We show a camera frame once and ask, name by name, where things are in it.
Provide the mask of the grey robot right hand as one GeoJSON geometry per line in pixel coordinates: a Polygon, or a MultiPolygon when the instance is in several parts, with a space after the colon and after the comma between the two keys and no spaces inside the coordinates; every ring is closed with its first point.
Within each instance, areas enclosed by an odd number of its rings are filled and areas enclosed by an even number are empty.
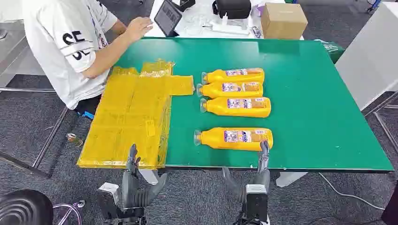
{"type": "MultiPolygon", "coordinates": [[[[255,188],[261,185],[261,191],[265,194],[269,191],[270,183],[270,171],[268,169],[268,159],[269,159],[269,144],[267,141],[260,142],[261,152],[259,152],[259,161],[256,176],[251,180],[249,185],[254,185],[255,188]]],[[[225,180],[228,189],[233,193],[233,196],[241,203],[246,203],[246,186],[239,186],[230,175],[229,168],[226,166],[222,167],[222,177],[225,180]]]]}

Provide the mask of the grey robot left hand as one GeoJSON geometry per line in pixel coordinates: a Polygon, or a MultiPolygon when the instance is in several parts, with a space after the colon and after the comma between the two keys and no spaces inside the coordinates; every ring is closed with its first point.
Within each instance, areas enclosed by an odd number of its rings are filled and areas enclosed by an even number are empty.
{"type": "Polygon", "coordinates": [[[149,206],[168,182],[168,173],[160,176],[157,184],[149,189],[139,189],[138,168],[140,157],[137,157],[137,147],[130,148],[126,169],[122,178],[122,202],[124,208],[138,208],[149,206]]]}

